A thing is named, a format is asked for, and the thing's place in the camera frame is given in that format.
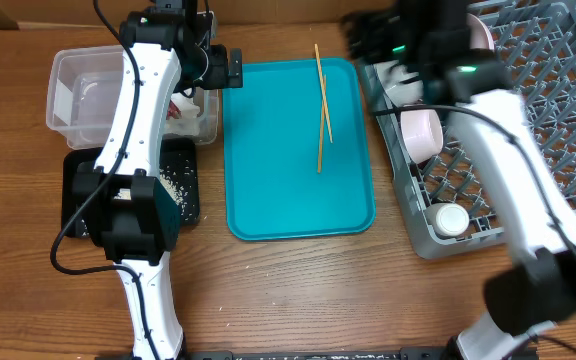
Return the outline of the pink round plate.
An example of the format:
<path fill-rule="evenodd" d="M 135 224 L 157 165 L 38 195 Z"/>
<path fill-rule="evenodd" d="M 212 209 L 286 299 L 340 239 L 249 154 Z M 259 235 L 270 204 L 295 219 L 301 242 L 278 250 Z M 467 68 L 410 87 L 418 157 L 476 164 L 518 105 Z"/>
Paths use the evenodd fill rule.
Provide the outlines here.
<path fill-rule="evenodd" d="M 471 29 L 470 47 L 472 49 L 494 49 L 494 40 L 488 27 L 476 16 L 467 15 L 467 23 Z"/>

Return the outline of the red snack wrapper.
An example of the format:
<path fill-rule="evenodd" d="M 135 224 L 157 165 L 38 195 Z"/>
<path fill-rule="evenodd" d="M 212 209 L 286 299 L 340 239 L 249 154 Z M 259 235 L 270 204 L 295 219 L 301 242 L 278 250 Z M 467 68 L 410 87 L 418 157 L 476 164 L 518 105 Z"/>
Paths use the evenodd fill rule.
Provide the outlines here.
<path fill-rule="evenodd" d="M 173 103 L 170 102 L 167 111 L 167 118 L 168 119 L 179 119 L 181 117 L 181 112 L 179 108 Z"/>

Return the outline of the white napkin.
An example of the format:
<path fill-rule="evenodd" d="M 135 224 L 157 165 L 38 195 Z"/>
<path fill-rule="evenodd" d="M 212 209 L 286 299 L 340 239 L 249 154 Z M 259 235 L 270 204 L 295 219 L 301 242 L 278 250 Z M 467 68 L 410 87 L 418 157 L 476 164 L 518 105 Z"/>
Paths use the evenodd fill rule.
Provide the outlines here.
<path fill-rule="evenodd" d="M 181 93 L 174 93 L 170 102 L 173 102 L 179 108 L 181 117 L 179 119 L 167 118 L 166 133 L 185 137 L 197 136 L 200 132 L 198 122 L 200 107 Z"/>

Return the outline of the rice food waste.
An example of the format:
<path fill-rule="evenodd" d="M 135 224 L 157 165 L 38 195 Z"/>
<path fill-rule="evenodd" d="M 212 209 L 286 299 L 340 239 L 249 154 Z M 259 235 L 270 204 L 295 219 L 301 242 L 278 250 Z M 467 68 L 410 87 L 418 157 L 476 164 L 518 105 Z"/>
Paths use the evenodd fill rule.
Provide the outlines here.
<path fill-rule="evenodd" d="M 91 170 L 100 152 L 100 148 L 71 152 L 64 159 L 64 176 L 67 176 L 67 172 L 73 174 L 78 170 Z M 160 160 L 160 182 L 178 206 L 181 226 L 197 224 L 200 201 L 195 148 L 165 150 Z"/>

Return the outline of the cream plastic cup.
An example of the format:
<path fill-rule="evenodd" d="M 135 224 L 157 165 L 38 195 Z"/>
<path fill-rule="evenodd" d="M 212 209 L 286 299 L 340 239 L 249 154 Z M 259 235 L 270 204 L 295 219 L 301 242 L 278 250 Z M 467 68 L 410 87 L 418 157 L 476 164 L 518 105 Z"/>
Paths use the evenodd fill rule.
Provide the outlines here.
<path fill-rule="evenodd" d="M 425 210 L 428 223 L 439 237 L 455 238 L 468 228 L 470 218 L 467 211 L 454 203 L 437 203 Z"/>

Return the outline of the grey-white bowl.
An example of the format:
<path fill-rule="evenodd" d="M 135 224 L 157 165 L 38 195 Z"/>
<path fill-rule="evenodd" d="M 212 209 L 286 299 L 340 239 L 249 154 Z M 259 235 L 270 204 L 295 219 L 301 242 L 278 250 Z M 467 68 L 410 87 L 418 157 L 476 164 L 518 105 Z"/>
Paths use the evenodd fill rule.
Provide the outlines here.
<path fill-rule="evenodd" d="M 391 102 L 397 106 L 416 103 L 423 96 L 423 83 L 418 73 L 409 73 L 397 61 L 374 65 L 382 88 Z"/>

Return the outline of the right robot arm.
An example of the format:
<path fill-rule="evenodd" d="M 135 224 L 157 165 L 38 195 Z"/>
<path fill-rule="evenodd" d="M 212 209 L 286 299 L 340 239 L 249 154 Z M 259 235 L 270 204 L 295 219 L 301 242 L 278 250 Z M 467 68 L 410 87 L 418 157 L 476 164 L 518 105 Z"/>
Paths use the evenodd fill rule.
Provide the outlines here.
<path fill-rule="evenodd" d="M 486 309 L 452 338 L 446 359 L 508 359 L 576 313 L 576 214 L 529 130 L 505 65 L 471 46 L 464 1 L 397 1 L 341 26 L 351 58 L 419 75 L 423 109 L 446 122 L 474 163 L 513 265 L 484 285 Z"/>

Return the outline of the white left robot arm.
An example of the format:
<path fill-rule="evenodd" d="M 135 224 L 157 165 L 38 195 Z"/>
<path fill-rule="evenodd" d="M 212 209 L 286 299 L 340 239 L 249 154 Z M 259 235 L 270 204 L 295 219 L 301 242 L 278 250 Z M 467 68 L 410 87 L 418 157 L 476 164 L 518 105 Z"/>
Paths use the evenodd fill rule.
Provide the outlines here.
<path fill-rule="evenodd" d="M 77 172 L 74 214 L 119 274 L 133 325 L 132 359 L 182 359 L 170 256 L 181 213 L 161 184 L 160 155 L 171 97 L 243 85 L 242 53 L 211 42 L 216 19 L 194 1 L 155 1 L 112 32 L 123 48 L 123 76 L 108 139 L 89 171 Z"/>

